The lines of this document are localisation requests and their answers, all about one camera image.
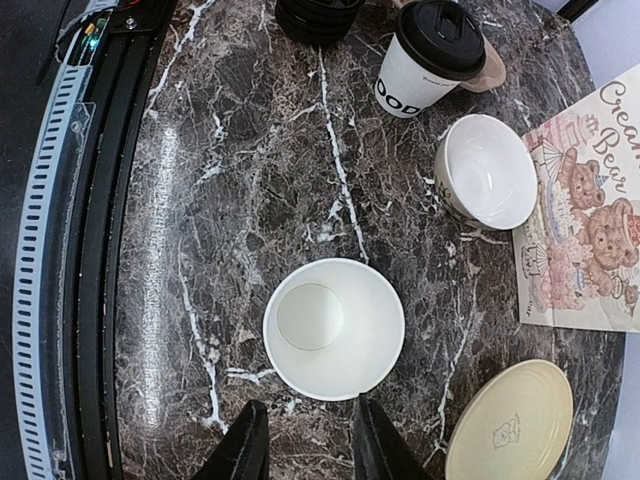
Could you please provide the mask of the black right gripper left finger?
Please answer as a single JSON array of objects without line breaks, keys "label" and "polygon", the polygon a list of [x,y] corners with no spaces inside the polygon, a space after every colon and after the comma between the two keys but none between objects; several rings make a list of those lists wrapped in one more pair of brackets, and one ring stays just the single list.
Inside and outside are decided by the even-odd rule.
[{"label": "black right gripper left finger", "polygon": [[268,479],[269,445],[266,406],[250,400],[192,479]]}]

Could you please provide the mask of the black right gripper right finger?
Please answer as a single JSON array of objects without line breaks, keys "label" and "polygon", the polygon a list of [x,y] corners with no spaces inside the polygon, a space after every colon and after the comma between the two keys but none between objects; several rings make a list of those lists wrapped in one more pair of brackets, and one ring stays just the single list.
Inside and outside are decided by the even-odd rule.
[{"label": "black right gripper right finger", "polygon": [[356,479],[425,478],[425,470],[374,399],[356,399],[352,448]]}]

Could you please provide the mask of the white paper cup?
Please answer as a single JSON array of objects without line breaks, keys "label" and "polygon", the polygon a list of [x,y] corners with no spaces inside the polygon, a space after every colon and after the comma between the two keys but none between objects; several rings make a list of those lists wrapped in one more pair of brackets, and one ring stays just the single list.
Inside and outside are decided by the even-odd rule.
[{"label": "white paper cup", "polygon": [[420,66],[394,35],[374,85],[380,106],[398,118],[413,118],[459,85]]},{"label": "white paper cup", "polygon": [[319,401],[345,401],[380,384],[399,359],[405,315],[375,269],[325,258],[289,274],[263,316],[263,343],[278,376]]}]

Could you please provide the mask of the black coffee cup lid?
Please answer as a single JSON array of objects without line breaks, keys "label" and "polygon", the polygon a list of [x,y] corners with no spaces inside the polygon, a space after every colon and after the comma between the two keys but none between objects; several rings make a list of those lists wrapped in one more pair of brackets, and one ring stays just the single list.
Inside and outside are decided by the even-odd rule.
[{"label": "black coffee cup lid", "polygon": [[484,68],[481,30],[475,19],[453,1],[404,5],[397,16],[395,34],[412,60],[441,78],[462,82]]}]

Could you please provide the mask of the beige round plate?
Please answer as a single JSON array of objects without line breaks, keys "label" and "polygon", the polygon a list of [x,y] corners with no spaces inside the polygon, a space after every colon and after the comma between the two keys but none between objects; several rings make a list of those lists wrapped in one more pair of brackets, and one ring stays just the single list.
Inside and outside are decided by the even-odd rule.
[{"label": "beige round plate", "polygon": [[542,359],[496,375],[463,411],[449,441],[447,479],[546,479],[568,443],[573,394]]}]

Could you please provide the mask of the cream bear paper bag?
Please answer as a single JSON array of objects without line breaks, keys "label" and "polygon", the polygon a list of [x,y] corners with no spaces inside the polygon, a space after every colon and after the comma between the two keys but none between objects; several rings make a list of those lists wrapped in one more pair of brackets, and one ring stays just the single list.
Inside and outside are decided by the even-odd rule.
[{"label": "cream bear paper bag", "polygon": [[639,69],[523,138],[537,173],[512,232],[520,320],[639,330]]}]

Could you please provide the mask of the white ceramic bowl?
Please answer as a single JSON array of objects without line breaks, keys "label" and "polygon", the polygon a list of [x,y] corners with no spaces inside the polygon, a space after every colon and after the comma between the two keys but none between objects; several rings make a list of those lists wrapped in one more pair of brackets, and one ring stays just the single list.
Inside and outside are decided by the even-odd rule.
[{"label": "white ceramic bowl", "polygon": [[537,199],[537,175],[521,138],[484,114],[458,119],[438,146],[434,180],[444,208],[458,221],[484,230],[524,224]]}]

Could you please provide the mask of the brown cardboard cup carrier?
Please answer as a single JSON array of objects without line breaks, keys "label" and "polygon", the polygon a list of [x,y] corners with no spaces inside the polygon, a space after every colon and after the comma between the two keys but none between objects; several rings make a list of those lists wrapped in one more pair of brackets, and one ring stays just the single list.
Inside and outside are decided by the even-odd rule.
[{"label": "brown cardboard cup carrier", "polygon": [[483,93],[500,87],[506,80],[506,67],[491,42],[483,36],[486,61],[482,70],[472,79],[461,82],[459,87],[472,92]]}]

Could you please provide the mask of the stack of black lids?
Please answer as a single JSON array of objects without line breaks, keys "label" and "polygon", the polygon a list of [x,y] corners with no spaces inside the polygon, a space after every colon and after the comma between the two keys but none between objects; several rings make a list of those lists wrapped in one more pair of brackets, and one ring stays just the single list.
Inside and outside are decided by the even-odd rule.
[{"label": "stack of black lids", "polygon": [[275,19],[290,39],[331,45],[351,29],[364,1],[277,0]]}]

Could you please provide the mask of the black table front rail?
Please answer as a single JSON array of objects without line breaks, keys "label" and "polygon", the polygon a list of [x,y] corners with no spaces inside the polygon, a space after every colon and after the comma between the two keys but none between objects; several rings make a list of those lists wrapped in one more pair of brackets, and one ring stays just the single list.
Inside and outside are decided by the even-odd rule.
[{"label": "black table front rail", "polygon": [[62,304],[70,479],[123,476],[115,402],[118,255],[139,128],[176,6],[120,5],[99,41],[82,96],[92,112],[72,196]]}]

